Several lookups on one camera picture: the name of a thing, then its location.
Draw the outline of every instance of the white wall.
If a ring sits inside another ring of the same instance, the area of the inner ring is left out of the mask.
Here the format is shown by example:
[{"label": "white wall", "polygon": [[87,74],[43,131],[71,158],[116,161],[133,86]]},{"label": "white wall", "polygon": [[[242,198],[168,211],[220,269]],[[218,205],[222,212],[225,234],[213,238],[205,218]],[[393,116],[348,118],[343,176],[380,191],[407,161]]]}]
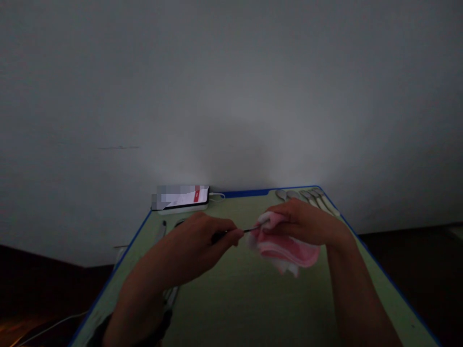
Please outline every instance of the white wall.
[{"label": "white wall", "polygon": [[111,263],[157,184],[319,184],[360,233],[461,221],[461,14],[3,1],[0,243]]}]

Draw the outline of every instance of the dark floor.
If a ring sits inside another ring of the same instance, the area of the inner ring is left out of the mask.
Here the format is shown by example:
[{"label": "dark floor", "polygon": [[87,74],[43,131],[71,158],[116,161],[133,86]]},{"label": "dark floor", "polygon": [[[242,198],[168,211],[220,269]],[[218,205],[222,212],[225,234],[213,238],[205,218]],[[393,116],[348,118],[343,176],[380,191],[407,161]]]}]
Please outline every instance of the dark floor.
[{"label": "dark floor", "polygon": [[[362,235],[384,270],[442,345],[463,346],[463,241],[447,227]],[[0,246],[0,346],[85,312],[112,266],[81,268]],[[66,346],[83,318],[60,324]]]},{"label": "dark floor", "polygon": [[448,227],[361,235],[443,346],[463,346],[463,241]]},{"label": "dark floor", "polygon": [[[1,347],[41,324],[87,311],[112,271],[112,266],[85,269],[4,246],[0,264]],[[72,336],[83,317],[63,323],[59,331],[70,330]]]}]

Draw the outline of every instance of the green table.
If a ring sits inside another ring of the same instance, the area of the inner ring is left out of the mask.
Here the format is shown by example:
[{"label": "green table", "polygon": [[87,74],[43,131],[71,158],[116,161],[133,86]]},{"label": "green table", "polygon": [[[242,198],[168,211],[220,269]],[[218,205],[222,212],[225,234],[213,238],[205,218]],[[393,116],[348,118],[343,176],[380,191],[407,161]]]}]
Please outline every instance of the green table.
[{"label": "green table", "polygon": [[[292,188],[300,190],[308,187]],[[225,193],[210,202],[207,214],[231,218],[240,228],[253,225],[267,207],[281,203],[274,189]],[[70,346],[84,346],[110,314],[119,290],[137,261],[153,245],[163,220],[167,232],[191,213],[161,216],[150,212],[116,266],[105,288],[77,330]],[[356,237],[378,295],[405,346],[438,346],[381,267]],[[279,272],[246,242],[232,247],[209,272],[180,287],[172,324],[163,346],[337,346],[334,303],[326,248],[299,278]]]}]

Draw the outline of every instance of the pink cloth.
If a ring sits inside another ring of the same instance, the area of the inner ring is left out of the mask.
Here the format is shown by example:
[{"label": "pink cloth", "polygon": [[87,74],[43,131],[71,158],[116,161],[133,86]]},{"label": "pink cloth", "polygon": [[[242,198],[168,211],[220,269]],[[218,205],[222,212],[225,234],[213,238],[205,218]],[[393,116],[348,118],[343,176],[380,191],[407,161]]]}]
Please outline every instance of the pink cloth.
[{"label": "pink cloth", "polygon": [[291,271],[294,277],[299,275],[299,267],[311,267],[318,260],[320,246],[310,245],[286,235],[267,235],[265,229],[273,229],[278,223],[286,222],[281,214],[266,212],[259,216],[256,225],[259,229],[250,232],[248,245],[270,262],[283,274]]}]

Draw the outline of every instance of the fork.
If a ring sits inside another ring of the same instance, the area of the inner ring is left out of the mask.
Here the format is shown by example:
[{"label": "fork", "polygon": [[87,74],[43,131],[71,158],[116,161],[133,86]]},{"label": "fork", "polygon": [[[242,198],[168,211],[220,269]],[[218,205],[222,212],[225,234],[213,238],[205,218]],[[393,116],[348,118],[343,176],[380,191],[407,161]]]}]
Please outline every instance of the fork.
[{"label": "fork", "polygon": [[310,205],[312,205],[313,207],[319,208],[317,203],[313,200],[312,195],[309,194],[309,192],[307,192],[306,190],[300,190],[299,193],[301,193],[302,196],[307,199]]},{"label": "fork", "polygon": [[315,190],[308,190],[309,194],[311,194],[315,200],[317,201],[317,204],[318,206],[320,206],[320,208],[322,209],[322,211],[325,211],[327,214],[330,214],[330,215],[334,215],[333,213],[331,213],[331,211],[329,209],[327,209],[327,207],[325,206],[325,204],[323,203],[322,199],[320,198],[321,195],[316,192]]},{"label": "fork", "polygon": [[334,207],[333,204],[328,200],[324,191],[322,191],[320,188],[315,188],[314,190],[320,195],[323,202],[325,203],[327,208],[333,213],[333,215],[335,215],[336,217],[341,216],[341,213],[338,211],[338,209]]}]

